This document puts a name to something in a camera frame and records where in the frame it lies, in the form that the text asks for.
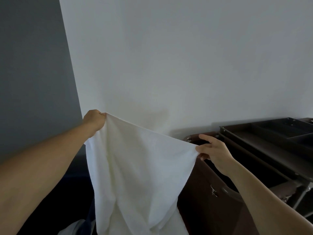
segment fabric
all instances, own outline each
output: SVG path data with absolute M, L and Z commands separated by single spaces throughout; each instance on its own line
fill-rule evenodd
M 193 144 L 110 114 L 85 144 L 99 235 L 188 234 L 176 204 L 197 157 Z

